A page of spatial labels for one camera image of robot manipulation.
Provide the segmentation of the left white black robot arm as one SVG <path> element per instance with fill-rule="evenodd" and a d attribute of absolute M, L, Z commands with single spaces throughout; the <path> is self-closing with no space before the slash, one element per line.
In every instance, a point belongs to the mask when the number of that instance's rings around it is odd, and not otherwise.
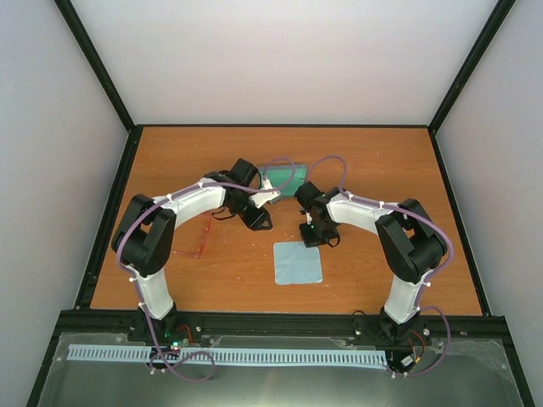
<path fill-rule="evenodd" d="M 131 199 L 111 247 L 117 265 L 135 285 L 138 307 L 149 316 L 150 335 L 164 342 L 176 331 L 176 305 L 165 278 L 176 228 L 213 209 L 227 209 L 252 231 L 270 230 L 272 220 L 264 205 L 280 197 L 254 165 L 238 159 L 230 170 L 207 173 L 178 192 Z"/>

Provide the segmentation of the grey glasses case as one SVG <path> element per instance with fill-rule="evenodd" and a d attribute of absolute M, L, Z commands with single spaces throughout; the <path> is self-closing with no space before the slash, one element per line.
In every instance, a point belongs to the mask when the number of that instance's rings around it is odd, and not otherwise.
<path fill-rule="evenodd" d="M 281 190 L 282 198 L 294 198 L 294 194 L 298 188 L 305 182 L 307 166 L 301 163 L 294 163 L 294 168 L 294 177 Z M 261 176 L 265 173 L 263 165 L 260 165 L 258 170 Z M 270 164 L 267 166 L 265 174 L 271 185 L 278 187 L 285 183 L 292 175 L 292 166 L 290 164 Z"/>

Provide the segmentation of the pink transparent sunglasses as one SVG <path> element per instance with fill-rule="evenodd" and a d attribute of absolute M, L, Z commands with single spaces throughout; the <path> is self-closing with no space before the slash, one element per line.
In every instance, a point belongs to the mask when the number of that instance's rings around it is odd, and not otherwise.
<path fill-rule="evenodd" d="M 212 217 L 210 213 L 197 215 L 176 228 L 171 252 L 177 256 L 199 259 L 210 234 Z"/>

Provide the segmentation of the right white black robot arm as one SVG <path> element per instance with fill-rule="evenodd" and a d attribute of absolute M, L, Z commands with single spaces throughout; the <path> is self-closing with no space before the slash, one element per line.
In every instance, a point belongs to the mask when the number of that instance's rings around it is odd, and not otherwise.
<path fill-rule="evenodd" d="M 379 331 L 386 340 L 399 341 L 420 314 L 424 288 L 452 260 L 451 240 L 416 199 L 378 202 L 338 187 L 323 192 L 310 181 L 302 184 L 294 197 L 306 216 L 299 230 L 307 248 L 337 246 L 341 225 L 378 236 L 394 274 L 389 296 L 379 312 Z"/>

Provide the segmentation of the light blue cleaning cloth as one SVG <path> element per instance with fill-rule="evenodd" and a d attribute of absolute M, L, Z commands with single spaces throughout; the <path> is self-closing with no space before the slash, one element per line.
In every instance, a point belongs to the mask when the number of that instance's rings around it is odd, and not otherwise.
<path fill-rule="evenodd" d="M 303 242 L 273 245 L 275 283 L 279 286 L 322 283 L 322 262 L 318 248 Z"/>

